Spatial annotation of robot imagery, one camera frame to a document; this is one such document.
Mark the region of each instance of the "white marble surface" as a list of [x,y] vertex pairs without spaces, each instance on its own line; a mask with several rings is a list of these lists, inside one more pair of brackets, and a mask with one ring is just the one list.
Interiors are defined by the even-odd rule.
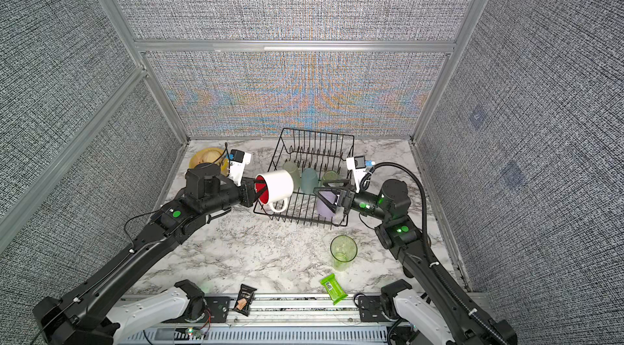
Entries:
[[[252,163],[246,177],[266,171],[277,140],[230,141],[228,147],[250,152]],[[189,160],[206,147],[223,147],[223,141],[191,141],[167,201],[185,185],[184,173]],[[418,174],[406,140],[379,139],[355,142],[355,154],[377,162],[401,163]],[[410,216],[421,224],[421,200],[416,185],[404,172],[394,168],[378,169],[369,192],[378,192],[387,178],[408,183],[412,206]],[[454,276],[435,218],[428,215],[432,248],[444,267]],[[380,221],[363,217],[370,226]],[[343,272],[332,268],[330,242],[340,234],[352,237],[358,253],[352,265]],[[241,283],[253,286],[259,293],[323,293],[319,284],[323,277],[335,272],[346,292],[379,292],[380,288],[397,279],[407,279],[401,265],[390,252],[381,247],[373,230],[360,222],[356,212],[349,216],[348,227],[302,225],[271,220],[253,213],[252,208],[236,206],[232,212],[199,229],[183,245],[162,258],[129,293],[159,293],[175,282],[190,279],[206,293],[238,293]],[[407,279],[422,288],[414,279]]]

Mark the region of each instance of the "mug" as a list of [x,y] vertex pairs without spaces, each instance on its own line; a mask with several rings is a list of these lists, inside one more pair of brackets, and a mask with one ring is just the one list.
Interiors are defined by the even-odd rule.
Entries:
[[[275,213],[280,213],[288,208],[288,198],[293,193],[293,178],[286,170],[273,170],[262,173],[257,175],[256,179],[264,181],[264,183],[256,182],[256,193],[260,192],[265,186],[267,187],[266,191],[259,198],[263,205],[269,204],[269,207]],[[284,200],[284,204],[278,211],[273,205],[279,200]]]

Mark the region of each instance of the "dish rack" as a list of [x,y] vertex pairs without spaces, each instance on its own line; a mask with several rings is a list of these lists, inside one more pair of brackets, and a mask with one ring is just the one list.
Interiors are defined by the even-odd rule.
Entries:
[[[305,168],[316,170],[319,178],[326,171],[333,170],[340,178],[351,178],[351,170],[346,168],[346,159],[353,156],[353,135],[343,135],[322,131],[298,130],[296,128],[284,128],[281,131],[273,158],[267,171],[282,169],[286,161],[292,161],[299,166],[300,172]],[[256,200],[253,212],[267,215],[271,219],[309,224],[327,224],[331,226],[345,227],[349,223],[349,210],[342,215],[336,214],[333,218],[326,219],[316,212],[316,196],[305,194],[301,189],[293,192],[288,200],[288,208],[281,213],[273,213],[268,205]]]

